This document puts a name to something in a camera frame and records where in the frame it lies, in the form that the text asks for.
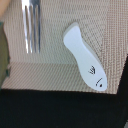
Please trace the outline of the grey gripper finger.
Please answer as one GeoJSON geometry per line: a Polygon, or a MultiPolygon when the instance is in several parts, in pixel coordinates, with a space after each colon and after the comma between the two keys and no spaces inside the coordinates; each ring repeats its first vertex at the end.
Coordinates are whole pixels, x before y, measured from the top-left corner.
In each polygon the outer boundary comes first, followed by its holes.
{"type": "Polygon", "coordinates": [[[0,22],[0,88],[8,76],[8,65],[10,64],[10,55],[8,40],[4,31],[4,23],[0,22]]]}

